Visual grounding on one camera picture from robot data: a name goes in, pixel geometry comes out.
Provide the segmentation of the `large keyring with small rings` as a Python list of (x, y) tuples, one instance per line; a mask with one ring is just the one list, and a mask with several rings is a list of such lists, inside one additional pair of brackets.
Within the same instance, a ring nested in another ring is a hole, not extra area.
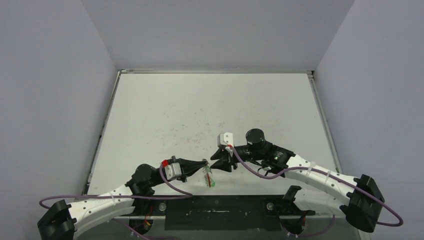
[(203, 176), (204, 176), (205, 184), (206, 184), (206, 186), (208, 186), (208, 185), (207, 185), (207, 182), (206, 182), (206, 179), (207, 179), (207, 178), (211, 178), (211, 179), (213, 179), (213, 178), (212, 178), (212, 171), (211, 171), (211, 173), (209, 173), (209, 174), (204, 174), (204, 173), (203, 173)]

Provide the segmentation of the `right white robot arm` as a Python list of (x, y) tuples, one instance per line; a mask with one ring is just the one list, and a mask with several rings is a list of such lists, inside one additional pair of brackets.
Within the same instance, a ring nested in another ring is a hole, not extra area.
[(313, 190), (291, 186), (282, 201), (286, 213), (294, 215), (301, 210), (343, 216), (356, 229), (374, 232), (385, 199), (372, 177), (344, 175), (319, 166), (267, 141), (259, 128), (249, 130), (245, 139), (246, 145), (236, 146), (232, 133), (220, 133), (211, 167), (230, 173), (242, 164), (262, 179), (282, 177), (302, 182)]

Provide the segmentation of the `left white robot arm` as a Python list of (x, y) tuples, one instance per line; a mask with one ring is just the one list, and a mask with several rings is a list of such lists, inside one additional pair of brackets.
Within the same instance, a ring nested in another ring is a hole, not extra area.
[(65, 197), (52, 204), (38, 221), (43, 240), (74, 240), (84, 232), (113, 218), (135, 213), (144, 215), (152, 200), (166, 200), (156, 196), (154, 187), (187, 178), (208, 165), (207, 160), (193, 161), (175, 158), (162, 161), (158, 168), (143, 163), (131, 178), (119, 187), (101, 195), (79, 196), (67, 203)]

